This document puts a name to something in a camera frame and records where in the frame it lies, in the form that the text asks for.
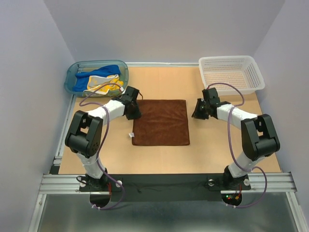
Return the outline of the brown towel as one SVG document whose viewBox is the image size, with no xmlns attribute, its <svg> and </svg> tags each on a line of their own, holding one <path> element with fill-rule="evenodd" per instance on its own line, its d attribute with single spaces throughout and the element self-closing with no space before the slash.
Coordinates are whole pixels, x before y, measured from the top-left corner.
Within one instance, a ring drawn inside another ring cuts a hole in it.
<svg viewBox="0 0 309 232">
<path fill-rule="evenodd" d="M 138 105 L 142 116 L 133 122 L 133 145 L 190 145 L 186 100 L 139 100 Z"/>
</svg>

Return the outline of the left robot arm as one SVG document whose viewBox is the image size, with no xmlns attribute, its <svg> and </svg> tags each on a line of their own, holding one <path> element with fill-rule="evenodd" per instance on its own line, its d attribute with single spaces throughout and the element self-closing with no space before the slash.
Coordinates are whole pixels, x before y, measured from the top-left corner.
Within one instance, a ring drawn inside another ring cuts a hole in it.
<svg viewBox="0 0 309 232">
<path fill-rule="evenodd" d="M 96 190 L 106 188 L 110 179 L 107 169 L 99 160 L 100 150 L 112 120 L 121 116 L 128 120 L 141 117 L 137 103 L 139 95 L 138 89 L 128 86 L 120 96 L 113 97 L 107 103 L 95 103 L 98 108 L 88 112 L 79 110 L 73 115 L 65 146 L 77 154 L 85 168 L 85 176 L 77 178 L 82 186 L 91 186 Z"/>
</svg>

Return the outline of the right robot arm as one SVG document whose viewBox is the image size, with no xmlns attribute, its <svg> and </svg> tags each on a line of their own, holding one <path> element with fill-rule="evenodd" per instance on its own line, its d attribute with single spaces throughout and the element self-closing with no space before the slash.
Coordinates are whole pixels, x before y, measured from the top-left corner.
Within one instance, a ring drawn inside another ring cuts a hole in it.
<svg viewBox="0 0 309 232">
<path fill-rule="evenodd" d="M 227 122 L 227 136 L 233 162 L 226 166 L 222 185 L 232 189 L 264 158 L 280 149 L 280 142 L 272 118 L 268 114 L 252 114 L 239 109 L 227 101 L 221 101 L 216 88 L 202 90 L 203 97 L 197 99 L 192 114 L 195 119 L 213 117 Z M 242 152 L 235 157 L 231 142 L 231 126 L 241 131 Z"/>
</svg>

